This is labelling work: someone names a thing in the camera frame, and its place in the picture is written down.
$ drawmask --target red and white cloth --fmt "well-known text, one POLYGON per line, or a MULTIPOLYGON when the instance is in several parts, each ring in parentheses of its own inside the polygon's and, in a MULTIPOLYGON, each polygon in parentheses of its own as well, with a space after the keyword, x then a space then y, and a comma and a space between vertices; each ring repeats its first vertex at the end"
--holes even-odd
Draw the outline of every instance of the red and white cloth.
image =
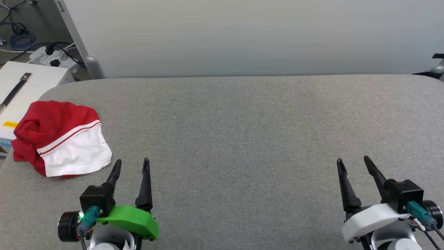
POLYGON ((29 161, 43 176, 92 173, 111 162, 94 109, 70 102, 31 103, 14 130, 15 161, 29 161))

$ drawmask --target teal connector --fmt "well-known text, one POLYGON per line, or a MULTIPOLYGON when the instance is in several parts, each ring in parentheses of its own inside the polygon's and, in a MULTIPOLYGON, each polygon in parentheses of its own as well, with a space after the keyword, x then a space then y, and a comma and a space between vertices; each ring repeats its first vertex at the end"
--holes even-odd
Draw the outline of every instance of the teal connector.
POLYGON ((77 234, 80 235, 80 231, 83 231, 83 235, 91 228, 91 225, 99 218, 100 209, 96 206, 91 206, 88 211, 86 211, 84 217, 80 220, 80 224, 77 226, 77 234))
POLYGON ((416 202, 407 203, 407 212, 417 218, 427 231, 433 230, 432 225, 437 225, 436 220, 416 202))

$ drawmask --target white box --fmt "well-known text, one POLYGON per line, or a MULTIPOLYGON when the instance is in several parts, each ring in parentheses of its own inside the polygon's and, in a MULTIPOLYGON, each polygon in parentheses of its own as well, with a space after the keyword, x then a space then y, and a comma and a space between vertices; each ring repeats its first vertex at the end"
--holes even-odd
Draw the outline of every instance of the white box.
POLYGON ((69 69, 9 61, 0 69, 0 103, 25 73, 32 73, 32 76, 0 115, 0 156, 8 155, 11 141, 16 138, 14 128, 5 126, 5 122, 18 123, 29 105, 49 89, 74 82, 69 69))

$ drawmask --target red stripe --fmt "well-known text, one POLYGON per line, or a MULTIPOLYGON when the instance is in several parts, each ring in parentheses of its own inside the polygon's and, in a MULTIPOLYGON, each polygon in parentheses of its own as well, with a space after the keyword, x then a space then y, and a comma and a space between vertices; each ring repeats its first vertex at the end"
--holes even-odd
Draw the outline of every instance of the red stripe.
POLYGON ((68 136, 65 140, 61 141, 59 144, 57 144, 57 145, 55 145, 54 147, 48 149, 47 151, 42 152, 42 153, 39 153, 39 155, 42 155, 42 154, 48 153, 49 151, 51 151, 51 150, 55 149, 56 147, 58 147, 60 144, 64 143, 67 139, 69 139, 69 138, 73 137, 74 135, 76 135, 78 132, 80 132, 80 131, 82 131, 82 130, 85 130, 85 129, 90 129, 90 128, 96 126, 96 125, 99 124, 99 123, 100 123, 100 121, 97 122, 96 124, 94 124, 94 125, 91 126, 91 127, 81 128, 81 129, 75 131, 74 133, 72 133, 72 135, 68 136))

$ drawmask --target gray tabletop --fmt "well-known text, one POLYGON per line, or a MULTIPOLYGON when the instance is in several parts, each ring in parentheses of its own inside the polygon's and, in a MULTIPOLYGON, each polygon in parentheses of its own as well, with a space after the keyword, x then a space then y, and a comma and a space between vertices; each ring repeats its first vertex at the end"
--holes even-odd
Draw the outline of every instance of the gray tabletop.
MULTIPOLYGON (((108 79, 42 99, 97 111, 112 164, 123 161, 117 204, 134 204, 150 159, 160 235, 143 249, 361 249, 341 233, 339 157, 364 205, 380 201, 364 155, 387 178, 411 179, 444 204, 444 85, 432 78, 108 79)), ((58 219, 79 210, 80 194, 110 170, 46 178, 7 158, 0 249, 81 249, 59 241, 58 219)))

